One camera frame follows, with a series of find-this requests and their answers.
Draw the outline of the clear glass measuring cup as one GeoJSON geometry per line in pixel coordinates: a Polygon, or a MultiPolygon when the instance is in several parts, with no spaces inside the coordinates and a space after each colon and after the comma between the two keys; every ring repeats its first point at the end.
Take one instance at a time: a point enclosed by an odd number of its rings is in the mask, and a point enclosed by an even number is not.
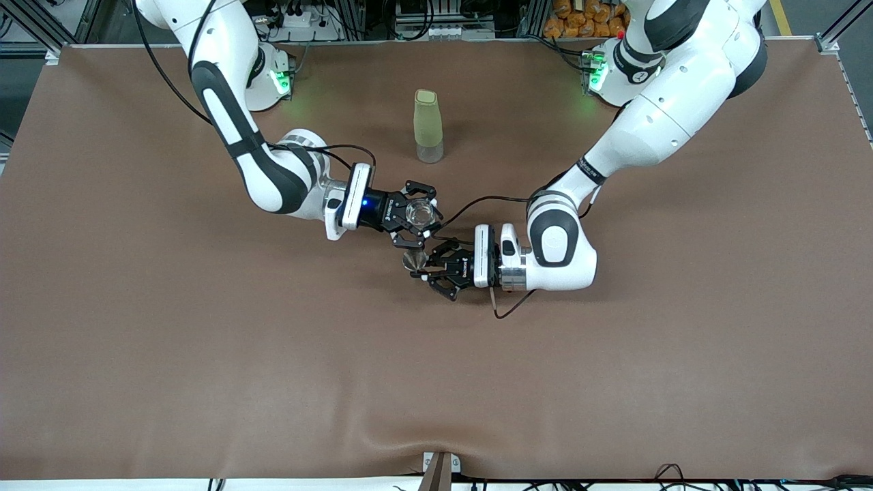
{"type": "Polygon", "coordinates": [[[405,207],[405,218],[409,227],[417,230],[425,230],[439,221],[437,210],[427,198],[409,200],[405,207]]]}

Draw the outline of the pale green bottle shaker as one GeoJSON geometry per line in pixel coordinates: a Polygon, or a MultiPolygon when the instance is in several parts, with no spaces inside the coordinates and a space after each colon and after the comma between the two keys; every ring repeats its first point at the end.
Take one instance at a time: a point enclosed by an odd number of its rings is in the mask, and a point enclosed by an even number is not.
{"type": "Polygon", "coordinates": [[[436,164],[445,153],[445,135],[435,92],[423,88],[415,92],[413,130],[417,158],[424,164],[436,164]]]}

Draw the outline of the brown tablecloth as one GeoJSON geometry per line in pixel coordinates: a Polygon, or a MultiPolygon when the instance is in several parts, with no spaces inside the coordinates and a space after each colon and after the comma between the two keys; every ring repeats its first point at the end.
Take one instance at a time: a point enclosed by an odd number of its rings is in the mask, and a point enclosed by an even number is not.
{"type": "Polygon", "coordinates": [[[873,475],[873,149],[838,60],[767,48],[502,321],[256,208],[143,49],[63,50],[0,177],[0,479],[873,475]]]}

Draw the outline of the white connector strip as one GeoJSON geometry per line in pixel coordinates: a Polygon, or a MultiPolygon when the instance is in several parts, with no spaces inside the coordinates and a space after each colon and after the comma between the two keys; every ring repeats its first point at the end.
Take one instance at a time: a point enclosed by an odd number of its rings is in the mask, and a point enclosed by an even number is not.
{"type": "MultiPolygon", "coordinates": [[[[395,30],[403,40],[411,40],[420,34],[423,25],[397,25],[395,30]]],[[[483,24],[435,24],[421,35],[420,41],[480,41],[493,40],[497,34],[492,25],[483,24]]]]}

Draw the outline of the white power strip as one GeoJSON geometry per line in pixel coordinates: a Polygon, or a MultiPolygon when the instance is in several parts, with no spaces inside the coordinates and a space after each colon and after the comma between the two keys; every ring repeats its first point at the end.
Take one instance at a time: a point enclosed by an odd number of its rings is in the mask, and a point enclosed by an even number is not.
{"type": "Polygon", "coordinates": [[[284,16],[281,26],[262,31],[266,41],[274,43],[305,43],[337,42],[347,40],[345,28],[341,25],[339,16],[333,8],[324,9],[307,5],[303,14],[288,14],[284,16]]]}

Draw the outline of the orange snack bag pile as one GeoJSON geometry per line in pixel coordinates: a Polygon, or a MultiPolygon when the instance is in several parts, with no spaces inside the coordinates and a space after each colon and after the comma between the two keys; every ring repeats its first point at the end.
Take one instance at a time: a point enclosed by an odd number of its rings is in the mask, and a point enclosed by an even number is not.
{"type": "Polygon", "coordinates": [[[622,38],[630,21],[630,10],[620,0],[552,0],[542,36],[622,38]]]}

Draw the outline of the white metal bracket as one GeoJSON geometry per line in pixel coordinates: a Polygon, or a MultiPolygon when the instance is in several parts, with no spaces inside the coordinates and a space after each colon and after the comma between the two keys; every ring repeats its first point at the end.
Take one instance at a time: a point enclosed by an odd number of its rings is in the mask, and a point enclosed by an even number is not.
{"type": "Polygon", "coordinates": [[[462,472],[461,461],[458,455],[454,453],[433,453],[432,451],[423,453],[423,466],[421,466],[421,472],[426,473],[431,463],[434,461],[439,462],[440,455],[442,455],[442,463],[450,467],[450,472],[462,472]]]}

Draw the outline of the brown wooden post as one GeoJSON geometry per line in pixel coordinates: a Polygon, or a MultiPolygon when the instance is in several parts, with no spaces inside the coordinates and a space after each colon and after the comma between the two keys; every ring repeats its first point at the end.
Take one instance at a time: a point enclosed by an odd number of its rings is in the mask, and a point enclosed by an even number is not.
{"type": "Polygon", "coordinates": [[[454,455],[451,453],[425,453],[423,479],[417,491],[452,491],[454,455]]]}

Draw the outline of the aluminium frame strut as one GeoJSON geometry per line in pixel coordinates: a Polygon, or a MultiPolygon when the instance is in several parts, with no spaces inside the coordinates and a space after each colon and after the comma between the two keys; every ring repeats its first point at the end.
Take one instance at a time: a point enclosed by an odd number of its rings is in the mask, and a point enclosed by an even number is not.
{"type": "Polygon", "coordinates": [[[839,52],[839,39],[861,17],[873,9],[873,0],[853,0],[845,12],[838,16],[824,32],[817,32],[816,46],[821,54],[836,54],[839,52]]]}
{"type": "Polygon", "coordinates": [[[58,59],[87,41],[102,2],[0,0],[0,59],[58,59]]]}

